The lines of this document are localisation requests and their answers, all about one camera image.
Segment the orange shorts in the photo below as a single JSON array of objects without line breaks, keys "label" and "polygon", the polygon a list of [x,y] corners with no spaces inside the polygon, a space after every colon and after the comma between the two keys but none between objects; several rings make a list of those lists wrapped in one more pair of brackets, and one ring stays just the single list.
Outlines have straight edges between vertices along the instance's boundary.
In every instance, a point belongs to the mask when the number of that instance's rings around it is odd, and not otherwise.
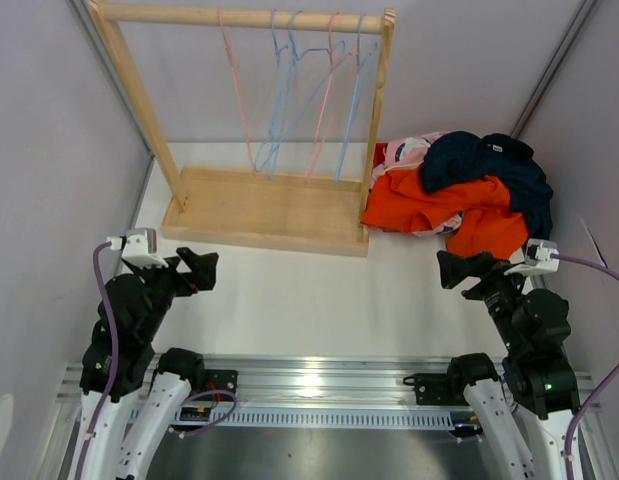
[{"label": "orange shorts", "polygon": [[446,248],[468,257],[489,252],[510,258],[529,238],[524,216],[510,209],[510,194],[497,178],[452,185],[428,194],[419,171],[393,170],[382,175],[369,194],[361,222],[375,229],[421,234],[462,217]]}]

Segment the navy blue shorts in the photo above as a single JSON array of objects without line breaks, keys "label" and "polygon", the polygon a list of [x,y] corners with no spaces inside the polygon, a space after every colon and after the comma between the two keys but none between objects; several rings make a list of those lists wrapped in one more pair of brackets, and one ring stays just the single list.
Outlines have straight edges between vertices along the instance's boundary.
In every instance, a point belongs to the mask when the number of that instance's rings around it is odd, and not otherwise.
[{"label": "navy blue shorts", "polygon": [[429,194],[486,176],[497,178],[507,187],[510,210],[523,215],[530,237],[550,238],[553,190],[534,160],[534,150],[526,143],[501,133],[480,138],[454,131],[431,144],[420,169],[421,182]]}]

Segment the pink shark print shorts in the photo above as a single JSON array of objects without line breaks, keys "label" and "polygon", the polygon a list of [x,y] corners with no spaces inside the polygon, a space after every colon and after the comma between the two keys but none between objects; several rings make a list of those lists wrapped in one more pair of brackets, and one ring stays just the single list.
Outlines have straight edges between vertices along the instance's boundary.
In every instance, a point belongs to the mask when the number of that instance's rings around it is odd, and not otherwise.
[{"label": "pink shark print shorts", "polygon": [[[375,182],[385,173],[392,170],[416,169],[424,162],[424,157],[431,145],[447,131],[432,132],[424,135],[410,136],[378,143],[373,160],[370,190]],[[423,231],[414,232],[417,237],[451,233],[458,230],[463,219],[462,213],[456,213],[436,227],[426,227]]]}]

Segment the pink hanger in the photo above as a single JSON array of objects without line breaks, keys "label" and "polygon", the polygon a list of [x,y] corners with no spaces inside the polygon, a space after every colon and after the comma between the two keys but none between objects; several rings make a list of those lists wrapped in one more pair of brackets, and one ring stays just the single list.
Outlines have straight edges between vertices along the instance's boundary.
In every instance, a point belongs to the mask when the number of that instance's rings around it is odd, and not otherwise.
[{"label": "pink hanger", "polygon": [[328,25],[328,61],[329,71],[327,75],[327,84],[322,97],[322,103],[316,124],[316,130],[313,138],[312,149],[310,151],[308,163],[304,172],[304,182],[308,183],[315,171],[316,166],[320,160],[324,145],[326,143],[327,134],[330,132],[333,121],[334,113],[327,113],[330,103],[330,95],[333,86],[334,76],[336,71],[340,68],[340,65],[350,56],[350,53],[346,50],[346,46],[343,46],[343,51],[336,55],[333,42],[335,20],[340,15],[338,11],[332,13]]},{"label": "pink hanger", "polygon": [[236,63],[236,59],[235,59],[235,55],[233,51],[233,43],[225,27],[223,9],[221,7],[217,8],[217,16],[218,16],[220,32],[221,32],[223,42],[224,42],[227,60],[229,62],[231,73],[232,73],[234,92],[235,92],[239,116],[240,116],[240,120],[242,124],[247,155],[248,155],[248,159],[250,163],[250,169],[252,173],[255,174],[256,170],[255,170],[254,154],[253,154],[251,140],[250,140],[249,128],[248,128],[247,121],[246,121],[246,112],[244,108],[243,96],[242,96],[242,91],[240,87],[237,63]]}]

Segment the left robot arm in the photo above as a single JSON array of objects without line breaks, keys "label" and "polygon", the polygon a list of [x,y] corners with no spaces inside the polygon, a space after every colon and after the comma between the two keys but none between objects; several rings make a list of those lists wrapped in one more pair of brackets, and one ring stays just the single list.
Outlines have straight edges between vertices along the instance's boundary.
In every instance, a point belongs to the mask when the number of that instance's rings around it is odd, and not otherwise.
[{"label": "left robot arm", "polygon": [[142,249],[122,261],[126,273],[97,281],[99,319],[82,359],[72,479],[145,478],[177,408],[206,387],[202,355],[171,348],[157,358],[148,399],[131,416],[166,314],[175,299],[214,289],[218,254],[180,247],[162,258]]}]

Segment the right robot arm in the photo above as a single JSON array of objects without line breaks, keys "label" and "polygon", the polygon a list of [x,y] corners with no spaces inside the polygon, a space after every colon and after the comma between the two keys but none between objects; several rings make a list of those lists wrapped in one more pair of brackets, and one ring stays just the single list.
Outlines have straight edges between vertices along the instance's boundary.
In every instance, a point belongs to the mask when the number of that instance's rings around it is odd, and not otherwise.
[{"label": "right robot arm", "polygon": [[443,389],[437,402],[468,403],[492,442],[505,479],[583,476],[580,395],[563,350],[571,333],[569,305],[547,289],[523,290],[527,277],[558,269],[556,255],[554,244],[544,240],[531,240],[525,260],[518,264],[490,253],[437,254],[443,288],[477,278],[462,295],[485,303],[507,350],[502,374],[484,353],[453,358],[436,381]]}]

